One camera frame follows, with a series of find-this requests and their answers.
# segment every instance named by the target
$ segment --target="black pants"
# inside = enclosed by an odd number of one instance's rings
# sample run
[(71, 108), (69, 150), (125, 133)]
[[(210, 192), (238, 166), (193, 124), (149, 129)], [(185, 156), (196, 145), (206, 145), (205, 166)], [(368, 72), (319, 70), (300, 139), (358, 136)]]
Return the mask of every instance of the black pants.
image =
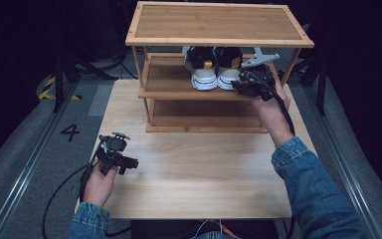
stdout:
[[(131, 220), (132, 239), (189, 239), (204, 220)], [(222, 220), (222, 224), (243, 239), (278, 239), (274, 220)], [(206, 222), (198, 235), (220, 231), (220, 226)]]

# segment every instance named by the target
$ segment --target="wooden table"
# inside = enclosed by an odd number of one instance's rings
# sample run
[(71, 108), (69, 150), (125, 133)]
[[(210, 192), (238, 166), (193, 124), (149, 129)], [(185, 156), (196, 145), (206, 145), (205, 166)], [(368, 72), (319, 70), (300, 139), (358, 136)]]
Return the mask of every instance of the wooden table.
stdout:
[[(131, 138), (123, 154), (139, 160), (115, 180), (105, 205), (112, 218), (290, 217), (268, 133), (146, 132), (138, 89), (137, 80), (115, 82), (99, 131), (123, 131)], [(294, 101), (289, 113), (296, 134), (314, 150)]]

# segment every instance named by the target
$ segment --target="hand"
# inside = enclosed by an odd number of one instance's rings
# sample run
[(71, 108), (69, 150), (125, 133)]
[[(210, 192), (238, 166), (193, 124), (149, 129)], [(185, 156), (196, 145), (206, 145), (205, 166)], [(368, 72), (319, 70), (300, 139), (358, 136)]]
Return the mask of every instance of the hand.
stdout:
[(93, 168), (89, 181), (86, 184), (83, 201), (99, 207), (104, 207), (104, 204), (112, 194), (113, 182), (117, 174), (117, 168), (111, 168), (106, 176), (100, 172), (100, 168), (101, 164), (98, 162)]
[[(284, 100), (285, 106), (288, 109), (290, 98), (285, 93), (281, 83), (276, 83), (276, 91)], [(276, 147), (279, 147), (282, 143), (293, 137), (293, 134), (289, 130), (287, 120), (278, 102), (274, 98), (267, 102), (264, 102), (260, 98), (249, 98), (249, 101), (259, 112), (260, 122), (269, 131)]]

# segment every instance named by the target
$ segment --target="denim sleeve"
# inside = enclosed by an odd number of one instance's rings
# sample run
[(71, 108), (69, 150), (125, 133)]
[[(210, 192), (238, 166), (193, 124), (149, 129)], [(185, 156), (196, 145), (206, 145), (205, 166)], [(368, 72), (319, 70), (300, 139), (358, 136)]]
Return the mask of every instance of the denim sleeve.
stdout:
[(354, 208), (300, 138), (278, 147), (272, 164), (285, 181), (301, 238), (367, 238)]
[(105, 238), (109, 219), (109, 213), (103, 208), (82, 202), (71, 223), (68, 238)]

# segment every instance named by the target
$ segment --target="shelf top panel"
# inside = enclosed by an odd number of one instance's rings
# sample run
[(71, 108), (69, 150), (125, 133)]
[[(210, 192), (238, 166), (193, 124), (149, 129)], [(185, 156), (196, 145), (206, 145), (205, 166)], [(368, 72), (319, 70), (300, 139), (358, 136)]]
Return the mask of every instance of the shelf top panel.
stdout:
[(137, 3), (127, 46), (312, 48), (287, 5)]

